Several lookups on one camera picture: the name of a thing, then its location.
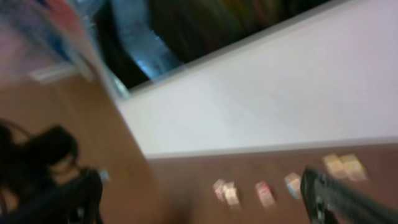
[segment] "white wall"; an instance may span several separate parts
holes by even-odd
[[[397,0],[340,4],[119,110],[147,157],[398,136],[397,12]]]

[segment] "brown surface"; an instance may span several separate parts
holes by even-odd
[[[61,124],[80,144],[80,164],[108,170],[105,223],[158,223],[166,208],[147,162],[101,84],[70,77],[42,86],[23,83],[0,93],[0,118],[33,133]]]
[[[398,144],[304,151],[265,152],[150,161],[162,183],[192,199],[192,223],[309,223],[302,200],[287,191],[283,178],[302,174],[311,165],[325,171],[322,157],[337,152],[355,153],[366,166],[369,181],[344,183],[374,200],[398,210]],[[235,181],[241,194],[241,210],[220,204],[212,189],[217,179]],[[276,206],[264,209],[254,184],[265,180],[275,191]]]

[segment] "brown table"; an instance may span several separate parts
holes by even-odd
[[[354,153],[367,168],[369,180],[343,182],[384,205],[398,210],[398,144],[263,152],[230,156],[157,159],[149,161],[159,182],[180,198],[190,199],[191,223],[309,223],[302,200],[286,189],[284,177],[302,174],[306,166],[325,171],[322,157]],[[235,181],[242,209],[231,210],[217,201],[217,179]],[[254,184],[265,180],[274,190],[276,205],[263,208]]]

